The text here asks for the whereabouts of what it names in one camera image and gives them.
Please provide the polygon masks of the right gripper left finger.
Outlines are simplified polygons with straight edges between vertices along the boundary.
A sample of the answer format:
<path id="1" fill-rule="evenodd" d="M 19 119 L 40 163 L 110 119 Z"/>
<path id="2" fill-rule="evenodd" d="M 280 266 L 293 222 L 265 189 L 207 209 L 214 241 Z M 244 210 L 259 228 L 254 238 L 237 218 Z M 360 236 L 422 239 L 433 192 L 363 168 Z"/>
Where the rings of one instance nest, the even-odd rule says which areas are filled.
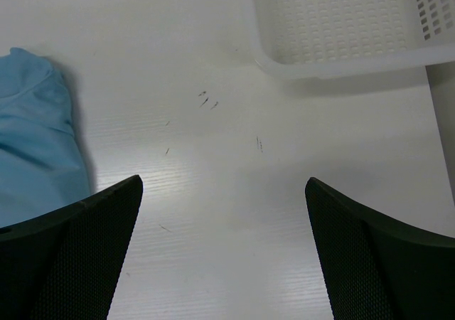
<path id="1" fill-rule="evenodd" d="M 143 196 L 135 175 L 1 229 L 2 319 L 106 319 Z"/>

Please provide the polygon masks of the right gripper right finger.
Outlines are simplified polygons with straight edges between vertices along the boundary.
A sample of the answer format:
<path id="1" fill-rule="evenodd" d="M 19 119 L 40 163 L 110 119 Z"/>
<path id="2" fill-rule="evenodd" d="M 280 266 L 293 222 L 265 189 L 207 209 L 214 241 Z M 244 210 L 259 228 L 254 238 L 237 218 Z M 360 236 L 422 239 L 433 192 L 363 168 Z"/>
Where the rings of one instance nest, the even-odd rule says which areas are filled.
<path id="1" fill-rule="evenodd" d="M 306 205 L 335 319 L 453 319 L 454 239 L 364 206 L 318 180 Z"/>

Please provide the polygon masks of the light blue shorts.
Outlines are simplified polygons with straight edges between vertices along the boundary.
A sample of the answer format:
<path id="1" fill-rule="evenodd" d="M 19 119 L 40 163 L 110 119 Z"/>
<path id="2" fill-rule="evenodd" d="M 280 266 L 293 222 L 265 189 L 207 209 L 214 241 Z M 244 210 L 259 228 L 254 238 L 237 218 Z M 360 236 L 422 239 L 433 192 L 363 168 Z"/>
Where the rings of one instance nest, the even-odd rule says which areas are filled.
<path id="1" fill-rule="evenodd" d="M 62 73 L 22 48 L 1 57 L 1 226 L 87 198 L 90 180 L 75 137 Z"/>

